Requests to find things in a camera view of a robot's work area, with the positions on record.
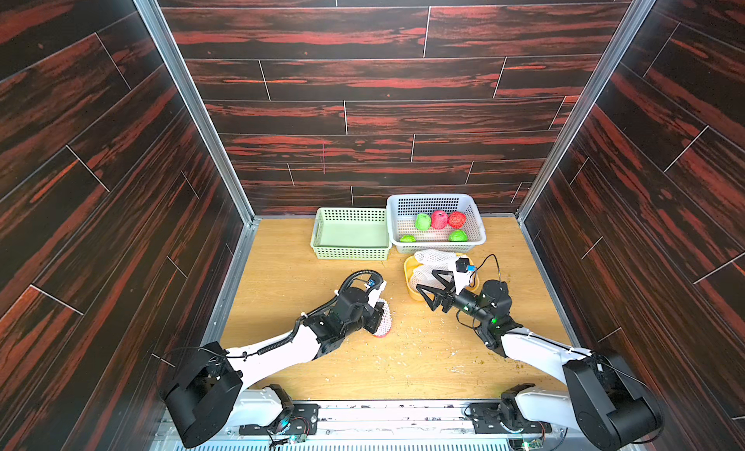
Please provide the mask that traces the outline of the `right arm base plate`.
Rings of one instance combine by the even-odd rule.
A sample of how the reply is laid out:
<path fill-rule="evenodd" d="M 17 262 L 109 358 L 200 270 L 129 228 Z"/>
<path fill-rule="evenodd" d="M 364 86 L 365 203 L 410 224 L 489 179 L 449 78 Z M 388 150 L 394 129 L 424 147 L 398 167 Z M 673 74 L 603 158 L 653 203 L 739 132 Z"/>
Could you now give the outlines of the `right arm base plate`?
<path fill-rule="evenodd" d="M 513 400 L 471 403 L 465 409 L 477 434 L 539 434 L 550 433 L 552 426 L 526 419 Z"/>

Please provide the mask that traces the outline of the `red apple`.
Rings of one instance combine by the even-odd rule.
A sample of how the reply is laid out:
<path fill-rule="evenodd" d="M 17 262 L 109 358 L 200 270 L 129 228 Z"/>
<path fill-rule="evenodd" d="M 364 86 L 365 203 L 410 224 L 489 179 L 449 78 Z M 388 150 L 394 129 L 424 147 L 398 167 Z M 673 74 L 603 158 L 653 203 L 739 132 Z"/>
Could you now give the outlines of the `red apple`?
<path fill-rule="evenodd" d="M 467 221 L 467 216 L 460 212 L 453 212 L 447 218 L 448 225 L 454 229 L 462 229 Z"/>

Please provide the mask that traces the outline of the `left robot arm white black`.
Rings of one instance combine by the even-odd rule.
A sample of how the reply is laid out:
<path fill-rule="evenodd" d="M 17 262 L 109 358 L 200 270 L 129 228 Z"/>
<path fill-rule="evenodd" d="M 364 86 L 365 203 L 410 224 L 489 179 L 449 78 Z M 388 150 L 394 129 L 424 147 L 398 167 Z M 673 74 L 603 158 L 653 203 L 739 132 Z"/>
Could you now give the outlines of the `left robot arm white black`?
<path fill-rule="evenodd" d="M 385 285 L 347 287 L 312 313 L 302 314 L 281 336 L 238 348 L 218 342 L 186 356 L 160 387 L 182 445 L 194 448 L 228 426 L 282 429 L 292 414 L 289 396 L 277 385 L 251 387 L 290 367 L 310 363 L 338 349 L 360 330 L 381 335 Z"/>

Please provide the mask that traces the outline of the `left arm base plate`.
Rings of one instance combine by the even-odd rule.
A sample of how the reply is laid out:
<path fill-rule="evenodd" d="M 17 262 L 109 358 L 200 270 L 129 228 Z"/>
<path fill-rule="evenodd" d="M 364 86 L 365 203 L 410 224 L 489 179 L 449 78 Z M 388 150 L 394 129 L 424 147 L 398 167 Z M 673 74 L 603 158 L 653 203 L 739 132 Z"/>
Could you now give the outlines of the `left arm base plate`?
<path fill-rule="evenodd" d="M 239 435 L 315 435 L 318 427 L 320 405 L 314 403 L 295 403 L 291 412 L 281 412 L 279 419 L 268 426 L 255 424 L 239 428 Z"/>

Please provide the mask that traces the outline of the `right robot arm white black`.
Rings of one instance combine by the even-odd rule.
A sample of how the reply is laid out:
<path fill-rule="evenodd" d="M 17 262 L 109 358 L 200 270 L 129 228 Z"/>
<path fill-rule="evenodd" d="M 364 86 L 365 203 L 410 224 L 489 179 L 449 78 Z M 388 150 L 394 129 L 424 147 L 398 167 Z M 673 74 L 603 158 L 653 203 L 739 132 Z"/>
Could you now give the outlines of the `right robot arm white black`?
<path fill-rule="evenodd" d="M 475 294 L 456 284 L 449 271 L 434 272 L 439 284 L 417 284 L 432 311 L 456 309 L 474 321 L 473 330 L 486 348 L 528 364 L 566 385 L 566 392 L 521 386 L 504 393 L 512 402 L 504 427 L 517 415 L 580 431 L 599 450 L 619 450 L 661 431 L 664 414 L 655 394 L 614 351 L 568 346 L 539 336 L 514 321 L 508 285 L 487 280 Z"/>

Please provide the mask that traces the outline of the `white foam net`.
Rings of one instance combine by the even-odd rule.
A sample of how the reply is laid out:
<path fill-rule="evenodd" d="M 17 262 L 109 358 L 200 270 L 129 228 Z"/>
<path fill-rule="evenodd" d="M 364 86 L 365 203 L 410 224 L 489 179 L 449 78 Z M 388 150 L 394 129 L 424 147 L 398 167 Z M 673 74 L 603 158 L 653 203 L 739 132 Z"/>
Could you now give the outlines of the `white foam net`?
<path fill-rule="evenodd" d="M 409 278 L 409 288 L 414 294 L 418 293 L 417 285 L 424 284 L 438 289 L 444 289 L 444 284 L 433 275 L 434 268 L 429 266 L 416 267 Z"/>
<path fill-rule="evenodd" d="M 414 254 L 416 262 L 427 274 L 432 270 L 452 270 L 460 255 L 455 252 L 437 251 L 436 249 L 424 249 Z"/>

